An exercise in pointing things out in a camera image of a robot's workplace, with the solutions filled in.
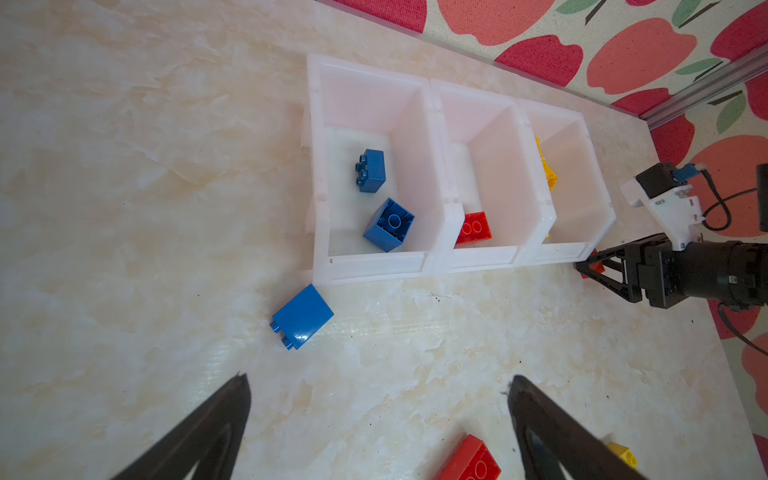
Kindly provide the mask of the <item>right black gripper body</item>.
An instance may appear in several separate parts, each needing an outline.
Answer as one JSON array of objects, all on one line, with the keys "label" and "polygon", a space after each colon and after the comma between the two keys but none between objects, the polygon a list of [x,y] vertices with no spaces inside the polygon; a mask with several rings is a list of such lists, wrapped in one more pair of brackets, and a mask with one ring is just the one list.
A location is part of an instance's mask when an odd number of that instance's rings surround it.
[{"label": "right black gripper body", "polygon": [[675,251],[666,236],[653,235],[638,241],[637,285],[640,297],[661,309],[687,298],[765,306],[767,246],[701,241]]}]

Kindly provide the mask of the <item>yellow lego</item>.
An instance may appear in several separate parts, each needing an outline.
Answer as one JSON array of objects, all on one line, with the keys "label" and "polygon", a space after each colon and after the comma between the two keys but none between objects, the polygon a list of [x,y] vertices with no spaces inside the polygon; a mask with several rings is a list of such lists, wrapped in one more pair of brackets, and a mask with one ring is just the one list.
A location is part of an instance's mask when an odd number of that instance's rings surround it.
[{"label": "yellow lego", "polygon": [[536,141],[537,149],[540,155],[541,163],[545,172],[547,185],[548,185],[549,191],[552,192],[555,189],[559,178],[557,174],[551,169],[551,167],[547,163],[547,160],[545,159],[540,138],[536,137],[535,141]]},{"label": "yellow lego", "polygon": [[607,448],[630,468],[638,469],[638,460],[630,448],[614,442],[608,443]]}]

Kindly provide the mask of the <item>white three-compartment plastic bin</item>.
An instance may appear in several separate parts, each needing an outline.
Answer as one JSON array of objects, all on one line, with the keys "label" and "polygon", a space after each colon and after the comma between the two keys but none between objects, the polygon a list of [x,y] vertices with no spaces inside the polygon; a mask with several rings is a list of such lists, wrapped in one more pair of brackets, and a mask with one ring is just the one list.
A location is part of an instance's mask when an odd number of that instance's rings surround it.
[{"label": "white three-compartment plastic bin", "polygon": [[[317,285],[576,262],[615,221],[578,112],[318,54],[307,73]],[[559,178],[552,192],[536,137]],[[384,153],[376,193],[356,184],[366,149]],[[363,233],[388,198],[414,220],[404,244],[384,252]],[[475,212],[486,213],[493,238],[456,247]]]}]

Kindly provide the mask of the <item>blue lego cube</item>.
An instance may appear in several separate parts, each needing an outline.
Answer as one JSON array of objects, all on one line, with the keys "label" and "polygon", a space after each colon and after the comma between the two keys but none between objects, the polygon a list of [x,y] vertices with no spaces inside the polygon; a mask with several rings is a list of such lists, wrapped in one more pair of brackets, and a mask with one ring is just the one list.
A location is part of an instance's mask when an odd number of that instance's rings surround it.
[{"label": "blue lego cube", "polygon": [[272,316],[270,327],[282,335],[287,350],[299,349],[333,316],[318,290],[309,284]]}]

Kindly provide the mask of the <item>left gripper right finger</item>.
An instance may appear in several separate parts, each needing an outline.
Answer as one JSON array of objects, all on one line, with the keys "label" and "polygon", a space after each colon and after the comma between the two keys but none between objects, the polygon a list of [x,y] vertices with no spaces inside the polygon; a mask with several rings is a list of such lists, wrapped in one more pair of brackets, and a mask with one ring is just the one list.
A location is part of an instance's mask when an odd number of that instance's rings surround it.
[{"label": "left gripper right finger", "polygon": [[509,384],[508,409],[527,479],[643,477],[523,375]]}]

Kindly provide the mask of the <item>small dark blue lego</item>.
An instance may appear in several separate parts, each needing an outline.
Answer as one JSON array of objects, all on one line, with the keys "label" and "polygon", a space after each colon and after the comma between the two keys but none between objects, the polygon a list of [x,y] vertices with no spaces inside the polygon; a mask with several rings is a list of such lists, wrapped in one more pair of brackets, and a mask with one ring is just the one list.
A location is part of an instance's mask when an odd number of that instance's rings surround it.
[{"label": "small dark blue lego", "polygon": [[414,215],[393,199],[388,198],[373,214],[363,237],[384,252],[402,246],[414,220]]}]

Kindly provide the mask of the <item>small red lego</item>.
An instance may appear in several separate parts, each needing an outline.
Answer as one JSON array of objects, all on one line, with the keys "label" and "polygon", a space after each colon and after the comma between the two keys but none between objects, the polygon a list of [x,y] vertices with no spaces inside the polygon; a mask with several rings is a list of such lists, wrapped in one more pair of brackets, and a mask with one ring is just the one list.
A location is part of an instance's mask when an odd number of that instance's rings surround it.
[{"label": "small red lego", "polygon": [[590,271],[595,272],[596,274],[602,275],[605,273],[605,267],[602,262],[594,262],[589,264],[588,268]]}]

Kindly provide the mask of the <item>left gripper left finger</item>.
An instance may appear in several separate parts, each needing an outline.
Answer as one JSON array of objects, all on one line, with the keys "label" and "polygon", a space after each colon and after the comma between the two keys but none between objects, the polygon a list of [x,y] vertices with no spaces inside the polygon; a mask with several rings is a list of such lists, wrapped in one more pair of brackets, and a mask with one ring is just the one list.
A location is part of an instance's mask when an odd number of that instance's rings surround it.
[{"label": "left gripper left finger", "polygon": [[250,408],[248,377],[237,374],[115,477],[229,479]]}]

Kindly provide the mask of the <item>red long lego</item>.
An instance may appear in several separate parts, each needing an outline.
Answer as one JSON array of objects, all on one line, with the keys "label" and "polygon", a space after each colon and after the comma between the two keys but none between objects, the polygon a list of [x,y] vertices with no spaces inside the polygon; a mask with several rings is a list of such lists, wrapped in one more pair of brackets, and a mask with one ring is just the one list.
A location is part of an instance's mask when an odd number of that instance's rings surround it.
[{"label": "red long lego", "polygon": [[497,480],[501,468],[485,443],[468,434],[437,475],[438,480]]},{"label": "red long lego", "polygon": [[460,229],[455,246],[471,245],[493,238],[485,212],[468,213]]}]

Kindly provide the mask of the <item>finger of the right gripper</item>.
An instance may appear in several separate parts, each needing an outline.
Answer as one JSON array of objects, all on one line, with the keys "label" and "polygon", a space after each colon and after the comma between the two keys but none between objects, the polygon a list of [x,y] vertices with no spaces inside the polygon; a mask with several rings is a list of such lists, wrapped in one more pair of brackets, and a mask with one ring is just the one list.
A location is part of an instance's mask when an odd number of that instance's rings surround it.
[{"label": "finger of the right gripper", "polygon": [[[628,302],[640,302],[638,265],[642,255],[639,241],[628,242],[601,251],[594,251],[585,260],[576,262],[574,268],[584,279],[591,279]],[[605,273],[600,275],[589,270],[588,265],[602,262]]]}]

